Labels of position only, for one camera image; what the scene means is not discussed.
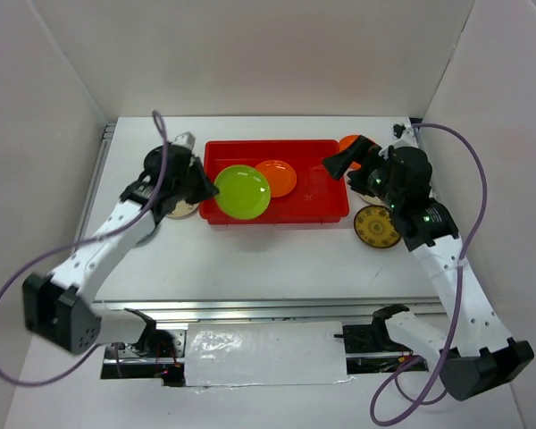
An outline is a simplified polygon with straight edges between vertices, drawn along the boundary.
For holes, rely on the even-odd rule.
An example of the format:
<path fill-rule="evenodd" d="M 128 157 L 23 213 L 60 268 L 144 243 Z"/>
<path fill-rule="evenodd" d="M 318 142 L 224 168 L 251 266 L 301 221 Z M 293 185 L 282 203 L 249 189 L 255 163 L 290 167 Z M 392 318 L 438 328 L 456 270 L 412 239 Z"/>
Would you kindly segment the cream floral plate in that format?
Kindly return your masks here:
<path fill-rule="evenodd" d="M 376 195 L 376 190 L 381 185 L 375 179 L 369 181 L 352 180 L 350 186 L 359 197 L 369 205 L 384 206 L 383 201 Z"/>
<path fill-rule="evenodd" d="M 166 215 L 169 219 L 183 219 L 193 215 L 198 210 L 198 204 L 189 204 L 184 200 L 178 202 L 175 208 Z"/>

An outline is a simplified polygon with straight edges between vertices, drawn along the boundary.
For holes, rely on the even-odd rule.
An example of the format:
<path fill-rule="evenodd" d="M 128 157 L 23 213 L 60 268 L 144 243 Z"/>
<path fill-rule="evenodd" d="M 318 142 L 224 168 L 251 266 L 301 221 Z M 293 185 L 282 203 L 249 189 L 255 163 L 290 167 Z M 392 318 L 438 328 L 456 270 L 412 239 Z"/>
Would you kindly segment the green plate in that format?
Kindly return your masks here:
<path fill-rule="evenodd" d="M 248 221 L 262 215 L 272 199 L 266 178 L 248 165 L 235 164 L 223 169 L 215 178 L 219 193 L 216 205 L 227 216 Z"/>

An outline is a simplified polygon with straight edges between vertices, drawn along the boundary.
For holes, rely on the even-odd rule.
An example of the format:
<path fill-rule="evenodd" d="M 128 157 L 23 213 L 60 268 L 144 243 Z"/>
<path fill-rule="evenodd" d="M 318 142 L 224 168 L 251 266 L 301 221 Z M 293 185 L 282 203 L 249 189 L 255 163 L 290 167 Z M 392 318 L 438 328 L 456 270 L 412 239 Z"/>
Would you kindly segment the blue patterned plate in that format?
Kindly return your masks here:
<path fill-rule="evenodd" d="M 157 228 L 154 228 L 151 232 L 149 232 L 145 237 L 143 237 L 136 243 L 136 247 L 141 247 L 141 246 L 146 245 L 148 242 L 150 242 L 153 239 L 156 233 L 157 233 Z"/>

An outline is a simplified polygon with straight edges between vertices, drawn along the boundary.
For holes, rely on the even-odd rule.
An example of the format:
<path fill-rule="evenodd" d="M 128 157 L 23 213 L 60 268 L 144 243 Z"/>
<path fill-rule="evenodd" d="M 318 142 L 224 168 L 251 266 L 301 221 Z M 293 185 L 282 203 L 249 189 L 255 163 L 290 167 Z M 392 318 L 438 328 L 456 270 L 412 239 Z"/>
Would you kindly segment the orange plate front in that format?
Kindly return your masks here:
<path fill-rule="evenodd" d="M 287 196 L 297 185 L 294 168 L 281 160 L 265 160 L 255 166 L 267 180 L 272 198 Z"/>

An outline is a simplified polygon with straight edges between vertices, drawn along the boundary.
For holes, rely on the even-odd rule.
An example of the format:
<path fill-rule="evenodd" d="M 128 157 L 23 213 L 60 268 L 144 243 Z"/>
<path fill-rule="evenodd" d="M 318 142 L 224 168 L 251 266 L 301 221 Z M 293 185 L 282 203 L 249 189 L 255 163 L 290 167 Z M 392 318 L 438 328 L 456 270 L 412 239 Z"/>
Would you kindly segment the yellow brown patterned plate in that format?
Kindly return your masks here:
<path fill-rule="evenodd" d="M 372 248 L 392 248 L 401 241 L 401 235 L 391 223 L 389 210 L 384 206 L 360 209 L 354 217 L 353 227 L 356 236 Z"/>

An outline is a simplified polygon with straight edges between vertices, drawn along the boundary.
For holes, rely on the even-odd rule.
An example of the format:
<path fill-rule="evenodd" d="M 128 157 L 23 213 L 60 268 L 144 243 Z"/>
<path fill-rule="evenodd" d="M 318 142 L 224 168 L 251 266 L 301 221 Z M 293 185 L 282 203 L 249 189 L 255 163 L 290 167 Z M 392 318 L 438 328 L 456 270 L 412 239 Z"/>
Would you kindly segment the orange plate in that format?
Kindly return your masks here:
<path fill-rule="evenodd" d="M 367 151 L 363 155 L 357 155 L 354 159 L 351 159 L 350 164 L 346 164 L 348 157 L 345 153 L 357 142 L 360 135 L 347 135 L 339 141 L 339 165 L 342 167 L 343 172 L 348 170 L 357 170 L 362 166 L 362 162 L 369 159 L 372 154 L 378 154 L 380 147 L 375 144 L 372 139 L 364 136 L 364 142 L 366 143 Z"/>
<path fill-rule="evenodd" d="M 255 166 L 267 180 L 272 198 L 287 196 L 297 185 L 294 168 L 281 160 L 265 160 Z"/>

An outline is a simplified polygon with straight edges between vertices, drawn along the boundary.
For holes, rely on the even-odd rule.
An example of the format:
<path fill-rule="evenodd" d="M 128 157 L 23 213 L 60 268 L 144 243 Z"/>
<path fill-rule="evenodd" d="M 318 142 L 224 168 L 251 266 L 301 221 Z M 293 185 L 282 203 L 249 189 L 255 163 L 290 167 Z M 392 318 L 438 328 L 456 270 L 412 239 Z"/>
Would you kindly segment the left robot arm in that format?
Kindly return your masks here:
<path fill-rule="evenodd" d="M 194 145 L 194 136 L 186 132 L 152 149 L 143 172 L 122 192 L 95 235 L 49 274 L 33 273 L 23 282 L 30 332 L 75 356 L 106 343 L 126 343 L 140 357 L 155 352 L 159 336 L 154 319 L 131 308 L 95 311 L 92 303 L 110 273 L 179 202 L 197 204 L 218 194 Z"/>

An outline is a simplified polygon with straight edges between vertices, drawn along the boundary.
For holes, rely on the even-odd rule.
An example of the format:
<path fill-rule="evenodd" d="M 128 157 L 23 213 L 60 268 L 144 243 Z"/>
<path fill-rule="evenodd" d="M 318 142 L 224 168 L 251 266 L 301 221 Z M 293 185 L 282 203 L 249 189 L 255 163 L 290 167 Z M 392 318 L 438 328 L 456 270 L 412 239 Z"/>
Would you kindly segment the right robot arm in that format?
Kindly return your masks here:
<path fill-rule="evenodd" d="M 384 350 L 401 344 L 438 368 L 450 396 L 459 401 L 513 381 L 533 360 L 528 341 L 517 341 L 500 321 L 465 258 L 447 208 L 431 196 L 432 166 L 417 147 L 383 149 L 360 136 L 347 149 L 323 159 L 330 176 L 378 198 L 407 250 L 423 266 L 450 320 L 444 334 L 403 305 L 374 314 L 373 344 Z"/>

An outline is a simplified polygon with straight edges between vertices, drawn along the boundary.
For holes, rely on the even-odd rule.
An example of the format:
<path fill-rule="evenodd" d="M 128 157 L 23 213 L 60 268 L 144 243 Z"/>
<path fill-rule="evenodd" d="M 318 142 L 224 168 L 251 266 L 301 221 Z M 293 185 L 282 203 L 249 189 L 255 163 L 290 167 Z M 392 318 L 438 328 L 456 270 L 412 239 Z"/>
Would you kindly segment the orange plate back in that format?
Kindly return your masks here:
<path fill-rule="evenodd" d="M 348 170 L 357 170 L 362 166 L 362 162 L 369 159 L 372 154 L 378 154 L 380 147 L 375 144 L 372 139 L 364 136 L 364 142 L 366 143 L 367 151 L 363 155 L 357 155 L 354 159 L 351 159 L 350 164 L 346 164 L 348 157 L 345 153 L 357 142 L 360 135 L 347 135 L 339 141 L 339 165 L 342 167 L 343 172 Z"/>

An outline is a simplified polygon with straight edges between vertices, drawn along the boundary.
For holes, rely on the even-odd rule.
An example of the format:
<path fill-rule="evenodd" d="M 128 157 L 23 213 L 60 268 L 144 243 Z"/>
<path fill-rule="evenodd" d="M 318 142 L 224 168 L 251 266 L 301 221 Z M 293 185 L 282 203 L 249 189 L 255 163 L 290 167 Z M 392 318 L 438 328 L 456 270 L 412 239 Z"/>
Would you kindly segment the black plate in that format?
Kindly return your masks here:
<path fill-rule="evenodd" d="M 143 162 L 143 173 L 149 177 L 158 177 L 162 170 L 163 148 L 155 147 L 147 153 Z"/>

